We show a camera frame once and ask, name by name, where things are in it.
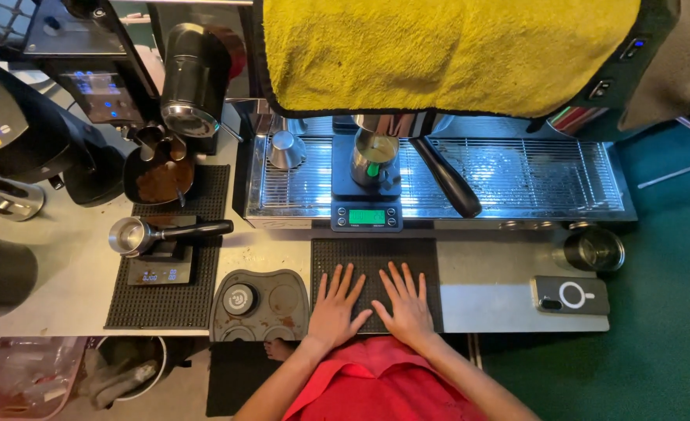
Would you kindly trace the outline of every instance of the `countertop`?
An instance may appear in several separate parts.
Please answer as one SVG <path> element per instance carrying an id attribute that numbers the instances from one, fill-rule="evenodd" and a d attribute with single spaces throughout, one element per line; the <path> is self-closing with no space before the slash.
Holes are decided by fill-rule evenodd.
<path id="1" fill-rule="evenodd" d="M 72 111 L 83 118 L 81 111 Z M 109 143 L 126 150 L 134 147 L 111 126 L 98 128 Z M 219 143 L 217 155 L 200 163 L 235 166 L 236 140 L 223 132 Z M 252 228 L 230 207 L 232 179 L 225 217 L 235 223 L 236 230 L 223 240 L 215 288 L 237 269 L 271 272 L 284 268 L 298 272 L 309 288 L 310 239 L 342 234 Z M 22 223 L 0 218 L 0 239 L 27 244 L 39 260 L 39 281 L 26 301 L 0 317 L 0 336 L 208 335 L 207 330 L 105 330 L 120 259 L 108 246 L 107 233 L 117 219 L 131 213 L 131 203 L 121 195 L 106 205 L 79 207 L 64 189 L 55 191 L 48 182 L 40 185 L 47 193 L 40 215 Z M 447 332 L 609 329 L 605 316 L 551 315 L 534 308 L 532 276 L 594 276 L 556 266 L 543 234 L 411 230 L 390 237 L 437 238 Z"/>

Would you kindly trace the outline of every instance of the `person's left hand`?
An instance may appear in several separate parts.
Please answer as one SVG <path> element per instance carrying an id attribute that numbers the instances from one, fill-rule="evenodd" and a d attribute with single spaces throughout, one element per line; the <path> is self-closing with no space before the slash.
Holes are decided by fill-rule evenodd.
<path id="1" fill-rule="evenodd" d="M 360 275 L 358 282 L 355 283 L 355 287 L 348 295 L 347 290 L 350 288 L 352 271 L 353 265 L 350 263 L 347 265 L 342 282 L 340 282 L 342 265 L 338 264 L 334 270 L 328 294 L 327 274 L 321 275 L 319 295 L 316 298 L 316 306 L 313 308 L 311 320 L 308 322 L 306 339 L 319 341 L 327 352 L 355 336 L 358 329 L 366 323 L 368 317 L 373 313 L 372 310 L 361 311 L 355 320 L 350 321 L 352 307 L 358 300 L 360 290 L 363 289 L 363 284 L 366 282 L 366 276 Z"/>

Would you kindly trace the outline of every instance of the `finger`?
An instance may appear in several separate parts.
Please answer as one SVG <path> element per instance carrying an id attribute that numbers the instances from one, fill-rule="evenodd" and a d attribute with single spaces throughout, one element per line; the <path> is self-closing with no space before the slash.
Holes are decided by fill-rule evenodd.
<path id="1" fill-rule="evenodd" d="M 420 287 L 418 287 L 418 288 L 420 288 L 420 291 L 417 293 L 417 296 L 423 302 L 425 302 L 426 299 L 428 298 L 427 297 L 428 293 L 426 293 L 426 274 L 421 273 L 417 278 L 418 278 L 418 283 L 420 284 Z"/>
<path id="2" fill-rule="evenodd" d="M 327 292 L 328 299 L 334 299 L 337 295 L 337 289 L 340 288 L 340 276 L 342 275 L 342 265 L 338 264 L 334 268 L 334 274 L 332 275 L 332 282 L 329 282 L 329 292 Z"/>
<path id="3" fill-rule="evenodd" d="M 406 263 L 402 263 L 402 273 L 405 274 L 405 284 L 407 285 L 407 293 L 410 297 L 417 298 L 417 292 L 415 292 L 415 282 L 412 280 L 412 273 L 410 272 L 410 267 Z"/>
<path id="4" fill-rule="evenodd" d="M 321 281 L 319 283 L 319 293 L 316 295 L 316 301 L 324 301 L 327 297 L 327 274 L 321 274 Z"/>
<path id="5" fill-rule="evenodd" d="M 383 269 L 378 270 L 378 275 L 381 277 L 381 282 L 384 283 L 384 288 L 386 288 L 387 290 L 387 295 L 389 295 L 389 299 L 392 303 L 394 303 L 399 299 L 399 292 L 396 291 L 394 284 L 391 282 L 391 279 L 389 279 L 389 275 L 387 275 L 387 273 L 384 272 Z"/>
<path id="6" fill-rule="evenodd" d="M 377 301 L 377 300 L 371 301 L 371 305 L 373 306 L 373 309 L 376 310 L 376 313 L 378 314 L 378 318 L 384 322 L 384 325 L 388 329 L 389 326 L 391 326 L 392 318 L 391 318 L 391 315 L 389 315 L 387 308 L 384 307 L 384 304 L 381 304 L 381 301 Z"/>
<path id="7" fill-rule="evenodd" d="M 345 300 L 347 295 L 347 290 L 350 289 L 350 279 L 352 278 L 352 263 L 347 264 L 347 269 L 345 269 L 345 277 L 342 278 L 342 284 L 340 285 L 340 291 L 337 292 L 337 299 L 339 301 Z"/>
<path id="8" fill-rule="evenodd" d="M 358 297 L 360 296 L 360 290 L 363 289 L 363 285 L 365 283 L 366 275 L 360 275 L 360 278 L 358 278 L 358 282 L 355 282 L 355 287 L 353 287 L 352 292 L 350 292 L 350 295 L 348 295 L 347 299 L 345 300 L 345 303 L 347 303 L 347 305 L 351 308 L 355 305 L 355 302 L 358 301 Z"/>
<path id="9" fill-rule="evenodd" d="M 373 310 L 368 309 L 368 310 L 363 310 L 358 314 L 358 317 L 355 318 L 350 323 L 350 333 L 355 336 L 356 333 L 358 333 L 359 329 L 363 327 L 363 325 L 366 323 L 366 320 L 368 320 L 369 317 L 373 314 Z"/>
<path id="10" fill-rule="evenodd" d="M 399 292 L 399 296 L 402 298 L 409 297 L 410 294 L 408 294 L 407 288 L 405 287 L 405 281 L 402 281 L 402 276 L 399 274 L 399 271 L 396 270 L 394 262 L 389 262 L 389 272 L 392 274 L 394 286 L 396 287 L 397 292 Z"/>

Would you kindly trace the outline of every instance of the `small black scale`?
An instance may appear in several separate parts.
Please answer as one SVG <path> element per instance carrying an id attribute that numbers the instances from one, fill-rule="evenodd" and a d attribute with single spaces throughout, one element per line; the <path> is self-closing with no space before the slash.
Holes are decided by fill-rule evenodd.
<path id="1" fill-rule="evenodd" d="M 336 135 L 332 139 L 332 213 L 335 232 L 400 232 L 403 227 L 402 186 L 394 183 L 367 188 L 350 176 L 355 136 Z M 399 156 L 392 164 L 399 174 Z"/>
<path id="2" fill-rule="evenodd" d="M 196 216 L 144 216 L 158 229 L 194 225 Z M 127 285 L 187 284 L 191 282 L 193 247 L 176 241 L 156 241 L 152 249 L 129 259 Z"/>

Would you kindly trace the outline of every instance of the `yellow towel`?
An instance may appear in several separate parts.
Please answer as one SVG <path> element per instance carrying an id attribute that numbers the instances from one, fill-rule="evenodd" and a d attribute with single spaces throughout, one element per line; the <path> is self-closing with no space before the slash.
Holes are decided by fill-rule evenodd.
<path id="1" fill-rule="evenodd" d="M 291 111 L 539 117 L 576 95 L 639 0 L 264 0 L 272 91 Z"/>

